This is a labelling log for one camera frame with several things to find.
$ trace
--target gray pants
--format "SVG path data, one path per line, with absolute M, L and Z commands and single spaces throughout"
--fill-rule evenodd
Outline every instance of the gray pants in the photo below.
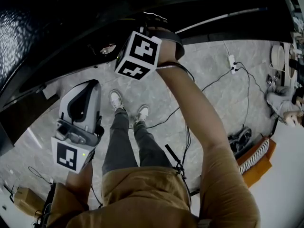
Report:
M 103 164 L 103 175 L 109 171 L 138 167 L 128 135 L 128 113 L 118 108 L 110 129 L 110 142 Z M 134 136 L 139 147 L 140 166 L 162 166 L 172 168 L 165 152 L 147 131 L 144 122 L 134 126 Z

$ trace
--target tile floor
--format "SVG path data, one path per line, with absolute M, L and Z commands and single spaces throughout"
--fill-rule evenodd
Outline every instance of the tile floor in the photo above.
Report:
M 236 61 L 241 61 L 245 65 L 265 91 L 267 87 L 266 75 L 274 73 L 268 67 L 271 42 L 237 40 L 226 41 L 226 45 L 230 53 L 235 56 Z M 180 62 L 194 75 L 200 88 L 215 81 L 229 70 L 228 52 L 222 41 L 187 45 L 185 49 L 186 54 Z M 177 103 L 157 73 L 153 73 L 143 82 L 137 82 L 116 75 L 111 64 L 100 65 L 97 69 L 91 68 L 69 75 L 48 86 L 46 94 L 53 94 L 59 90 L 63 96 L 75 85 L 93 78 L 98 79 L 102 86 L 101 113 L 103 115 L 102 126 L 105 128 L 105 134 L 96 149 L 93 162 L 93 187 L 101 199 L 101 167 L 109 142 L 109 127 L 114 118 L 114 111 L 108 100 L 110 90 L 118 89 L 123 94 L 124 104 L 130 116 L 135 115 L 142 104 L 148 104 L 150 106 L 148 126 L 164 121 L 177 108 Z M 247 111 L 247 86 L 247 74 L 244 70 L 240 70 L 235 75 L 227 74 L 204 92 L 217 110 L 228 134 L 238 131 L 244 122 Z M 28 171 L 28 166 L 43 173 L 47 180 L 52 177 L 56 181 L 65 181 L 67 171 L 53 165 L 51 152 L 51 136 L 54 133 L 54 122 L 58 117 L 58 106 L 59 102 L 50 107 L 22 135 L 15 148 L 0 157 L 0 176 L 10 187 L 13 185 L 15 188 L 17 186 L 29 187 L 46 198 L 49 191 L 48 184 L 31 174 Z M 259 133 L 268 134 L 273 126 L 273 121 L 269 119 L 269 109 L 264 101 L 264 96 L 252 78 L 250 79 L 249 111 L 246 125 L 252 129 L 253 137 Z M 169 144 L 176 155 L 179 158 L 182 157 L 186 144 L 186 134 L 185 122 L 179 110 L 168 122 L 150 129 L 150 132 L 162 148 L 165 144 Z M 129 131 L 129 136 L 136 159 L 139 161 L 138 148 L 132 131 Z M 192 143 L 184 167 L 189 188 L 193 189 L 198 184 L 203 151 L 195 137 L 193 135 L 191 137 Z M 173 158 L 169 153 L 167 155 L 174 165 Z M 92 192 L 89 204 L 92 208 L 98 207 Z

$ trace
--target white sneaker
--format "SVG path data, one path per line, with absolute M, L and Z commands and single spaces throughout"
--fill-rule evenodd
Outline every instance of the white sneaker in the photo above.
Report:
M 136 125 L 138 122 L 145 122 L 147 119 L 147 116 L 149 114 L 149 107 L 147 105 L 142 105 L 137 113 L 134 125 Z
M 122 96 L 115 89 L 110 92 L 110 102 L 115 110 L 117 110 L 118 108 L 124 109 Z

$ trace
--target striped cloth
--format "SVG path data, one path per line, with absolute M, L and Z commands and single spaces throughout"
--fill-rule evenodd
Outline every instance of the striped cloth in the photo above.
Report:
M 239 167 L 239 173 L 241 175 L 248 171 L 252 166 L 254 166 L 268 151 L 269 148 L 269 139 L 266 139 L 261 146 L 256 150 L 256 152 L 248 158 L 243 164 Z

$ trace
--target white power strip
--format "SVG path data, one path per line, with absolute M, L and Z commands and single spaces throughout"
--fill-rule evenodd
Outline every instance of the white power strip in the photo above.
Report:
M 234 59 L 234 55 L 230 55 L 228 57 L 229 59 L 229 64 L 230 64 L 230 68 L 231 68 L 231 73 L 235 74 L 236 73 L 236 65 L 234 65 L 234 63 L 236 62 Z

